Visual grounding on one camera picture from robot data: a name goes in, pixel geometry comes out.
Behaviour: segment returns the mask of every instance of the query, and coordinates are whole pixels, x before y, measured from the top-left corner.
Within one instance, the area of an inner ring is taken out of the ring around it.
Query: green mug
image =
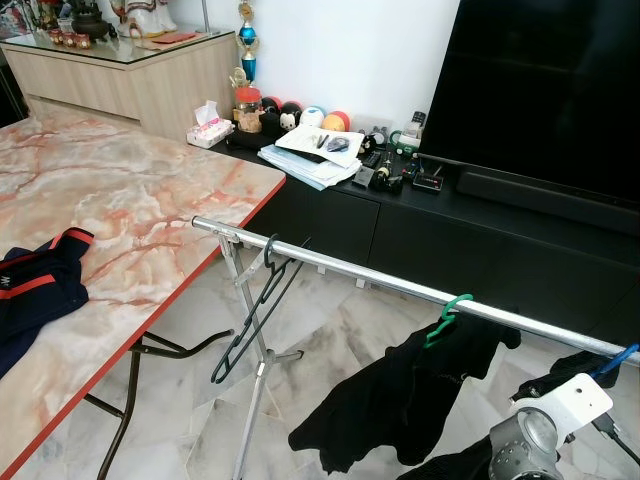
[[[411,156],[420,148],[420,139],[408,137],[402,133],[402,130],[394,130],[389,135],[389,143],[396,150],[402,150],[403,155]]]

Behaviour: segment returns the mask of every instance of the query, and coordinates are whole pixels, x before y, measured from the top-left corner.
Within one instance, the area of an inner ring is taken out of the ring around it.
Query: tv console
[[[213,150],[270,166],[250,150]],[[319,192],[287,177],[247,229],[618,344],[640,341],[640,235],[456,191],[342,182]]]

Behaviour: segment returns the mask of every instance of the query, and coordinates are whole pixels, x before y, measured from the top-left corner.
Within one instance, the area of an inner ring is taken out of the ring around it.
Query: white wall
[[[263,95],[316,104],[401,128],[427,111],[458,0],[252,0]],[[169,2],[202,25],[201,0]],[[208,0],[211,25],[237,31],[238,0]]]

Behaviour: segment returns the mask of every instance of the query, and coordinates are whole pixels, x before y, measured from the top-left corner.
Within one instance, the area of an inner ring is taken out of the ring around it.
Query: marble-pattern table
[[[191,218],[243,225],[284,181],[277,170],[73,115],[0,130],[0,255],[71,226],[95,234],[82,258],[89,303],[46,325],[0,379],[0,480],[217,254],[216,238]]]

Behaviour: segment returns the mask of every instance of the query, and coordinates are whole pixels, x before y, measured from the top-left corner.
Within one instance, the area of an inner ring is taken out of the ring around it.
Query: cable
[[[608,413],[603,413],[591,423],[599,432],[605,433],[611,440],[616,442],[618,446],[633,459],[634,462],[640,465],[640,457],[638,457],[638,455],[636,455],[627,444],[620,440],[620,437],[618,437],[618,433],[616,432],[616,424]]]
[[[640,457],[638,457],[635,452],[633,450],[631,450],[626,443],[624,443],[622,440],[620,440],[620,437],[618,437],[618,435],[613,437],[613,441],[616,442],[621,449],[623,449],[625,452],[627,452],[627,455],[629,455],[631,458],[633,458],[633,461],[636,462],[638,465],[640,465]]]

